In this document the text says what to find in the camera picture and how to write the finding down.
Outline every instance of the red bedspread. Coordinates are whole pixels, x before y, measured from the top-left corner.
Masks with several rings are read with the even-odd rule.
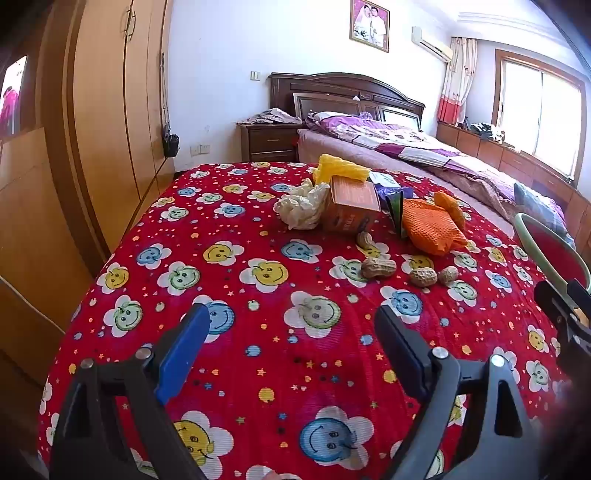
[[[201,166],[180,177],[123,239],[74,316],[44,390],[39,448],[48,461],[61,402],[77,365],[127,359],[156,343],[193,302],[207,304],[207,343],[167,411],[209,479],[378,478],[418,411],[375,337],[389,304],[432,346],[457,358],[505,355],[530,417],[554,401],[559,348],[533,300],[542,278],[504,233],[464,206],[470,245],[423,256],[382,214],[375,247],[316,231],[288,231],[273,212],[304,164]],[[394,174],[420,197],[441,190]],[[395,260],[396,274],[365,281],[366,255]],[[456,265],[451,287],[420,289],[412,268]],[[451,459],[463,422],[456,401],[432,472]],[[138,466],[150,472],[125,399],[122,422]]]

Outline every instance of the blue pillow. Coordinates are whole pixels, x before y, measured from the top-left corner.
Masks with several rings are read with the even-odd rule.
[[[524,213],[548,227],[575,249],[574,240],[569,235],[566,225],[562,221],[558,212],[555,212],[552,208],[546,205],[536,192],[519,182],[515,183],[513,191],[515,193],[515,204],[522,207]]]

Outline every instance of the metal screw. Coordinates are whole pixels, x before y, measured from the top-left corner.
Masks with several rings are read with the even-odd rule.
[[[502,367],[503,365],[505,365],[505,357],[503,357],[502,355],[493,355],[491,357],[491,363],[495,366],[495,367]]]
[[[95,361],[92,358],[85,358],[80,362],[81,368],[90,368],[95,364]]]
[[[152,350],[146,347],[138,349],[138,351],[135,353],[135,357],[138,360],[146,360],[147,358],[150,358],[150,355],[152,355]]]
[[[449,356],[447,348],[443,348],[442,346],[436,346],[431,351],[433,352],[433,356],[435,358],[438,358],[439,360],[443,360],[444,358],[447,358]]]

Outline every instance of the headboard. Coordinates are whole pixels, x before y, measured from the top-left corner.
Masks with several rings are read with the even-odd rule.
[[[369,112],[376,120],[420,127],[425,105],[396,88],[353,73],[271,73],[271,107],[304,118],[308,113],[332,111],[359,115]]]

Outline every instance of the nightstand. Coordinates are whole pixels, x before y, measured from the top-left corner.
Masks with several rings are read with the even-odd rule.
[[[242,161],[297,161],[297,131],[303,125],[240,125]]]

